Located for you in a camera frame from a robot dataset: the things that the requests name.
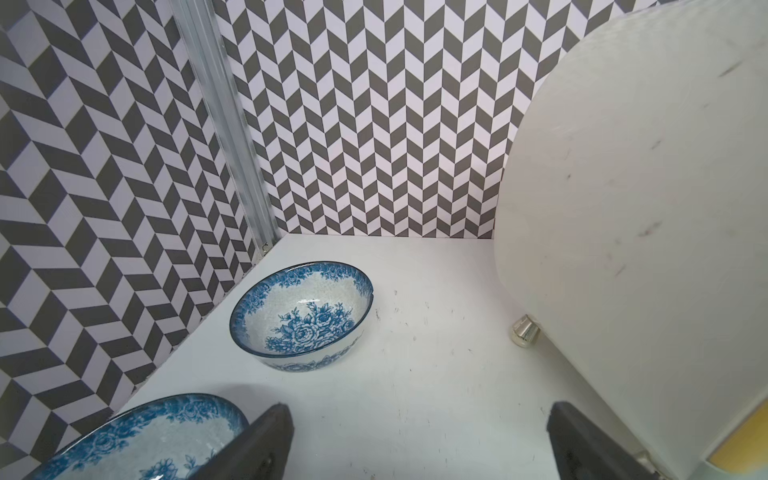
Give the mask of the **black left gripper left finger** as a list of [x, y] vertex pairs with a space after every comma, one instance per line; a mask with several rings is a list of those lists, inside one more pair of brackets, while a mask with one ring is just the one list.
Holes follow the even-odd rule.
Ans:
[[210, 461], [193, 480], [259, 480], [283, 478], [294, 435], [289, 406], [277, 403], [267, 409]]

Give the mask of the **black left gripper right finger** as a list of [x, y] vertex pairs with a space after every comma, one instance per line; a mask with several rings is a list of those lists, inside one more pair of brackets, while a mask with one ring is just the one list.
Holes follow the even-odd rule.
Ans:
[[552, 405], [547, 432], [563, 480], [659, 479], [569, 402]]

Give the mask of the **cream round drawer cabinet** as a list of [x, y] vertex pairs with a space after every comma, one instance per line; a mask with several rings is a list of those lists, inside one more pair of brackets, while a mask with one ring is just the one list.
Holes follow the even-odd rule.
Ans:
[[546, 77], [500, 185], [505, 289], [675, 479], [767, 396], [767, 5], [620, 16]]

